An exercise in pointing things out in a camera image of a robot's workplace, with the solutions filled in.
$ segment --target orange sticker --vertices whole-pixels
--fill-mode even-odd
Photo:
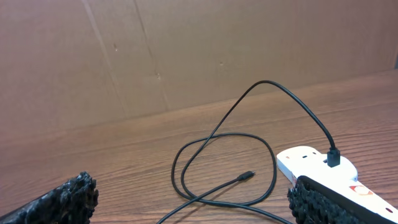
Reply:
[[[350,186],[350,188],[358,193],[359,195],[372,195],[373,192],[371,192],[369,189],[367,189],[363,185],[358,185],[358,186]]]

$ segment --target cardboard panel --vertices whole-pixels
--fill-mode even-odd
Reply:
[[[137,5],[172,109],[237,97],[258,80],[295,88],[389,70],[396,57],[394,0]]]
[[[134,1],[88,0],[128,116],[166,110]]]
[[[0,139],[125,117],[81,1],[1,1],[0,71]]]

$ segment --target extension socket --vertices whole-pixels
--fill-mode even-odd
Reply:
[[[329,167],[326,154],[308,146],[286,149],[277,155],[280,171],[295,185],[300,176],[307,176],[352,202],[398,223],[398,210],[358,181],[355,166],[345,157],[340,165]]]

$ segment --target wood grain surface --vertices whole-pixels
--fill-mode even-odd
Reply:
[[[292,91],[323,121],[342,155],[358,169],[360,181],[398,207],[398,71],[377,73]],[[99,205],[92,223],[155,223],[184,203],[173,190],[170,169],[178,149],[207,136],[234,100],[115,123],[0,141],[0,213],[6,213],[69,177],[87,170],[98,180]],[[218,131],[264,138],[277,154],[306,145],[327,152],[319,127],[284,93],[247,97]],[[189,147],[182,166],[197,149]],[[258,141],[226,137],[212,141],[186,175],[196,194],[255,170],[251,180],[234,185],[218,200],[243,202],[262,195],[272,175],[267,149]],[[255,205],[290,221],[289,181],[278,171],[272,195]],[[273,223],[238,209],[195,203],[165,223]]]

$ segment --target power strip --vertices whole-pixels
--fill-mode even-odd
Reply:
[[[358,171],[345,157],[340,165],[329,167],[327,155],[308,146],[286,149],[277,155],[277,166],[295,185],[300,176],[307,176],[347,199],[390,221],[398,223],[398,210],[358,181]]]

